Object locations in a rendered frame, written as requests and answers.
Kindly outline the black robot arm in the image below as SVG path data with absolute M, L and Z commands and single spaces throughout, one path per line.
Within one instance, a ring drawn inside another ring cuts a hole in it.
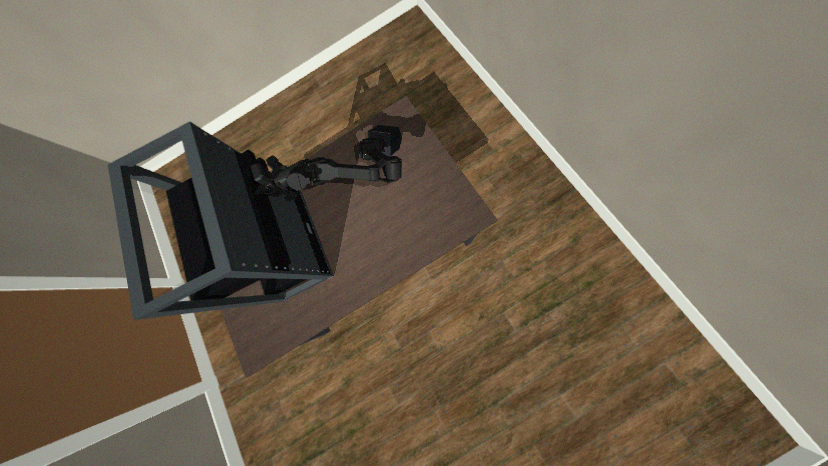
M 338 164 L 334 160 L 324 157 L 301 160 L 289 166 L 290 173 L 287 177 L 287 183 L 292 189 L 301 190 L 307 184 L 318 185 L 334 178 L 361 179 L 370 182 L 383 181 L 386 183 L 398 181 L 402 178 L 402 160 L 397 156 L 388 157 L 383 154 L 381 151 L 386 148 L 388 146 L 382 135 L 360 141 L 360 158 L 372 160 L 376 163 L 370 166 Z M 283 170 L 283 166 L 285 166 L 273 155 L 268 157 L 266 162 L 272 168 L 272 174 Z M 379 176 L 379 169 L 381 168 L 386 177 L 384 179 Z

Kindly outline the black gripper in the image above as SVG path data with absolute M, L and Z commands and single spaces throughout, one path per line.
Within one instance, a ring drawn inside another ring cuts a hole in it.
M 289 167 L 283 166 L 283 170 L 273 174 L 272 176 L 269 175 L 267 168 L 258 163 L 251 165 L 251 170 L 254 176 L 254 180 L 261 184 L 254 192 L 255 195 L 281 196 L 281 191 L 284 190 L 290 193 L 287 196 L 289 199 L 293 200 L 297 198 L 297 191 L 295 189 L 292 189 L 287 183 L 287 177 L 290 173 Z M 270 178 L 271 181 L 269 181 Z

